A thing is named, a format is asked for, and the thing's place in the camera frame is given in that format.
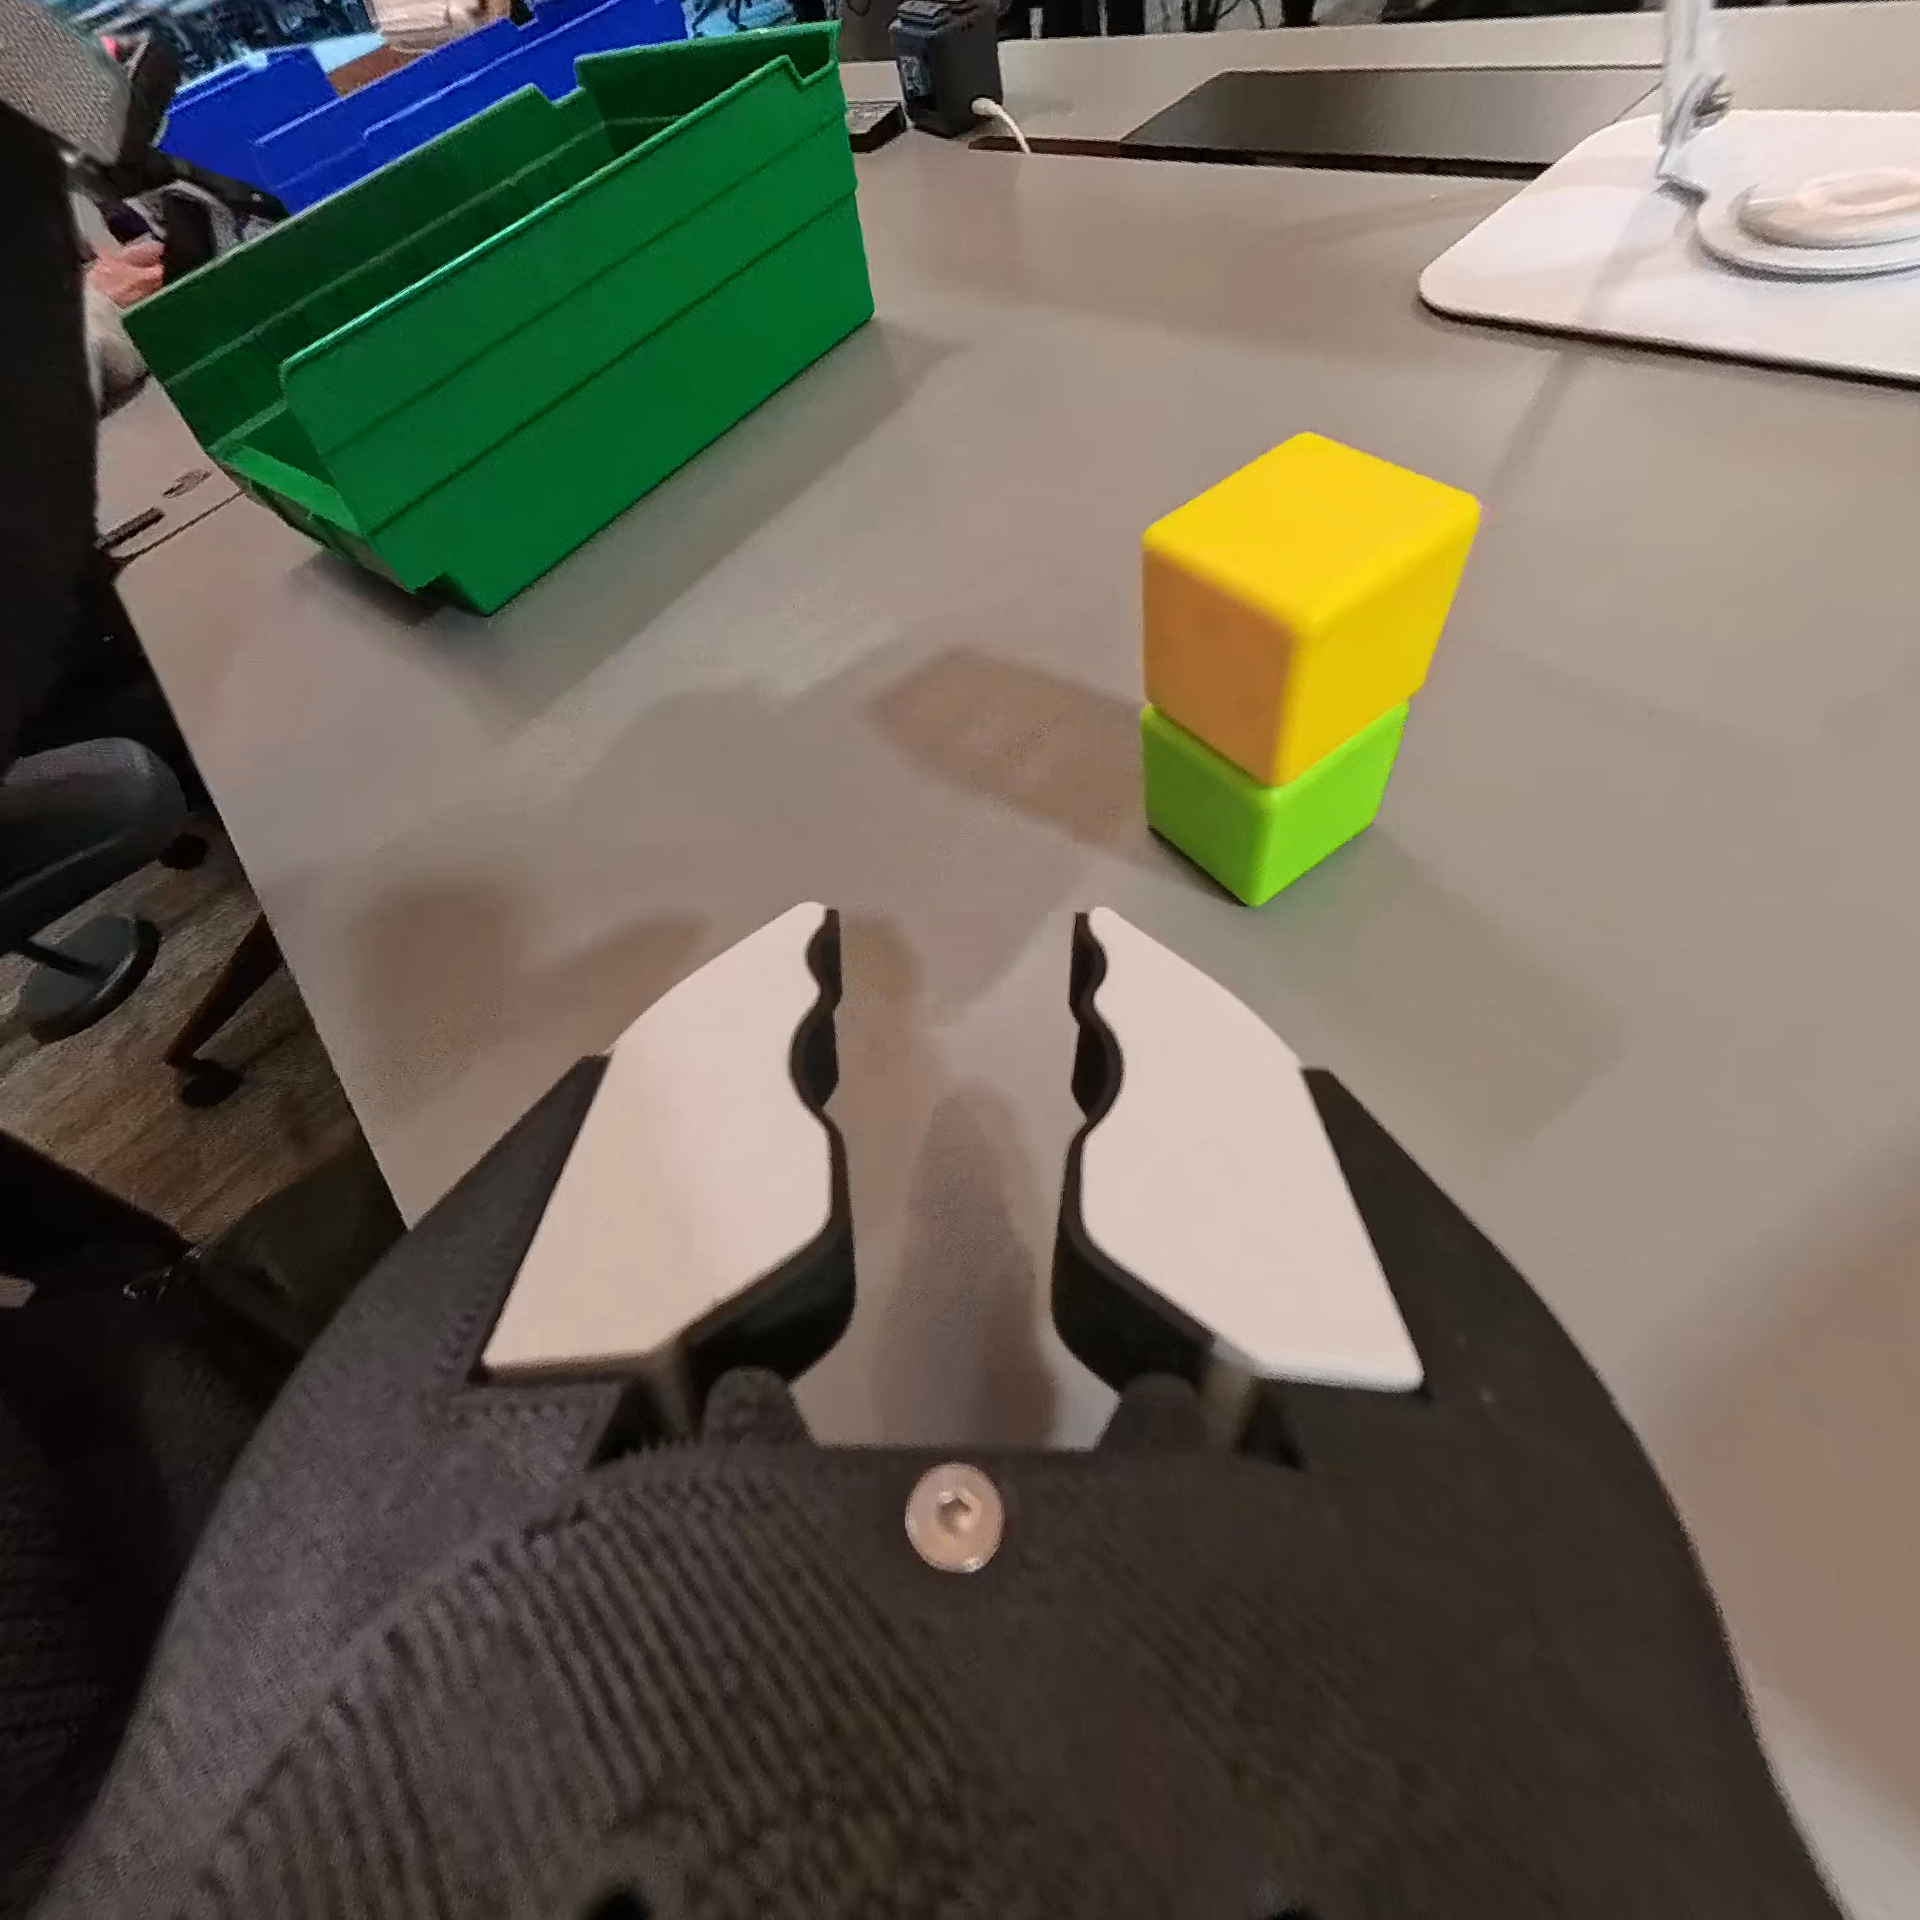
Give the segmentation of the yellow cube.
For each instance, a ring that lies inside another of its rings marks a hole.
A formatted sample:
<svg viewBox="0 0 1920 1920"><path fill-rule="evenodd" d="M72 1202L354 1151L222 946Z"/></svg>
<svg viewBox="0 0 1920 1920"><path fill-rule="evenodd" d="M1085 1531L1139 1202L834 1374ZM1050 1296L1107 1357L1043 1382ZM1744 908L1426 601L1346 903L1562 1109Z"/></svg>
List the yellow cube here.
<svg viewBox="0 0 1920 1920"><path fill-rule="evenodd" d="M1473 494L1296 434L1142 531L1142 699L1281 786L1426 678Z"/></svg>

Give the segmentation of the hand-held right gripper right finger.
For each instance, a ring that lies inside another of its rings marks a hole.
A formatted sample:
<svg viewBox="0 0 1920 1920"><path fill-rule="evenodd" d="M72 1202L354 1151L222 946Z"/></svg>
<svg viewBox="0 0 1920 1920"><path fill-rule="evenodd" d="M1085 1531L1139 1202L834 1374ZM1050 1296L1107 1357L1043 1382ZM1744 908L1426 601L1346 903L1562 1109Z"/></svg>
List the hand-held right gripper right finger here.
<svg viewBox="0 0 1920 1920"><path fill-rule="evenodd" d="M1107 903L1071 924L1073 1021L1050 1326L1112 1399L1173 1382L1244 1443L1282 1390L1426 1399L1308 1068Z"/></svg>

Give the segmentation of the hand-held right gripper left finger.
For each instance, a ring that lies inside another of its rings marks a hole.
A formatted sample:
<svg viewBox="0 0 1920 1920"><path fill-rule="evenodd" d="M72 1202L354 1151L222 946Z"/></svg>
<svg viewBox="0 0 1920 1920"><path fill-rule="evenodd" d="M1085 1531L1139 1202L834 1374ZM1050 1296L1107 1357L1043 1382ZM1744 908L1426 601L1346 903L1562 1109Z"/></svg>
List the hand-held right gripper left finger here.
<svg viewBox="0 0 1920 1920"><path fill-rule="evenodd" d="M610 1046L487 1382L620 1382L651 1423L699 1428L729 1370L794 1382L830 1355L855 1307L838 999L842 920L794 903Z"/></svg>

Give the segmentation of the black charger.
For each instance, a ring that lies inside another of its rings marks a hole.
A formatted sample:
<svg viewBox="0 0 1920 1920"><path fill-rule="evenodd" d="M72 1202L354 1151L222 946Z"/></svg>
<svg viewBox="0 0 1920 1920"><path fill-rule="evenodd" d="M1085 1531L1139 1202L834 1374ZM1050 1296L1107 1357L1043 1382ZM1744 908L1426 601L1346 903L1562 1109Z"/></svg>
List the black charger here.
<svg viewBox="0 0 1920 1920"><path fill-rule="evenodd" d="M889 40L919 131L962 137L1003 105L995 3L897 3Z"/></svg>

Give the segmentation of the blue plastic bin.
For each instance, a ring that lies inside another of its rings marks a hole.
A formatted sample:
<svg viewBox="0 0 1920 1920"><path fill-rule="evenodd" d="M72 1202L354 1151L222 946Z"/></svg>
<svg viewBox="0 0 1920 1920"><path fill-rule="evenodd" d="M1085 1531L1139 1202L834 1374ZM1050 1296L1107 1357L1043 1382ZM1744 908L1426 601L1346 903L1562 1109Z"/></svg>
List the blue plastic bin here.
<svg viewBox="0 0 1920 1920"><path fill-rule="evenodd" d="M493 21L357 93L294 45L179 87L160 149L300 211L518 87L560 102L577 60L678 40L681 3L536 3L527 23Z"/></svg>

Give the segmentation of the black swivel chair base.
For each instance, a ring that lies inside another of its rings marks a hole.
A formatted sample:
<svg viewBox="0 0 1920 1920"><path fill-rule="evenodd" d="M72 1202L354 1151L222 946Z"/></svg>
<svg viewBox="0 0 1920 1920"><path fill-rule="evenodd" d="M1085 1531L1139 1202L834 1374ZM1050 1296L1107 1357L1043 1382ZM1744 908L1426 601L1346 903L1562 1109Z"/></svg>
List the black swivel chair base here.
<svg viewBox="0 0 1920 1920"><path fill-rule="evenodd" d="M146 864L203 860L182 786L151 748L96 737L13 761L4 774L4 955L28 963L19 1014L35 1046L103 1021L160 955L160 931L142 919L99 915L65 942L52 926Z"/></svg>

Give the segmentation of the lime green cube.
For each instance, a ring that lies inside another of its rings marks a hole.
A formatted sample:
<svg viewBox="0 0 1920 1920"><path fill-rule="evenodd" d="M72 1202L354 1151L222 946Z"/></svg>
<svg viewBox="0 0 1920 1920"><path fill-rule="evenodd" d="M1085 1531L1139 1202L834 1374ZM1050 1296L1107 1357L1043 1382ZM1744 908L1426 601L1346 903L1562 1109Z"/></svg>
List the lime green cube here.
<svg viewBox="0 0 1920 1920"><path fill-rule="evenodd" d="M1142 705L1147 825L1222 893L1260 908L1370 829L1406 714L1406 703L1388 709L1292 780L1260 785L1160 709Z"/></svg>

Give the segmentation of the green plastic bin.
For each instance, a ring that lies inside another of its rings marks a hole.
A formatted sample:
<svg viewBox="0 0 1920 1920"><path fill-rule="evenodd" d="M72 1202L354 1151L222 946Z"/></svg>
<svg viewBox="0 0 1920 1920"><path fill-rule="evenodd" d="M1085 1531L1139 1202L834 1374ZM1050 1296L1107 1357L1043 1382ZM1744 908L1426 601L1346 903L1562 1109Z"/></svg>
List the green plastic bin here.
<svg viewBox="0 0 1920 1920"><path fill-rule="evenodd" d="M876 318L834 21L570 60L129 314L209 456L498 611Z"/></svg>

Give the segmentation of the grey desk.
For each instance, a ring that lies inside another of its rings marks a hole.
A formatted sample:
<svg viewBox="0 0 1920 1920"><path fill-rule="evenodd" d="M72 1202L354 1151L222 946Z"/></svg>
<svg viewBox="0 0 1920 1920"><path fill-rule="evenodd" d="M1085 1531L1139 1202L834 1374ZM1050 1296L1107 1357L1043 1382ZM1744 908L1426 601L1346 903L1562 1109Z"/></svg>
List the grey desk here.
<svg viewBox="0 0 1920 1920"><path fill-rule="evenodd" d="M1086 1443L1069 926L1333 1068L1654 1457L1797 1813L1916 1917L1916 397L1442 323L1491 179L859 164L877 318L493 622L249 499L129 613L400 1211L842 915L842 1443ZM1292 430L1476 494L1380 821L1266 911L1135 799L1139 531Z"/></svg>

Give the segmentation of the person's left forearm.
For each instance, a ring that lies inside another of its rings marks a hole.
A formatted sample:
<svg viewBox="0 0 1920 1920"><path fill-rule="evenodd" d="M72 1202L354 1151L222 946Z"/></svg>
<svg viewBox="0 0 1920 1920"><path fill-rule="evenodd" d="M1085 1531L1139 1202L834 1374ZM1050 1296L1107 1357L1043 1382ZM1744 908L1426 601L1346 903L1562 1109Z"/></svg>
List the person's left forearm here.
<svg viewBox="0 0 1920 1920"><path fill-rule="evenodd" d="M99 397L54 140L4 107L4 765L60 678L96 556Z"/></svg>

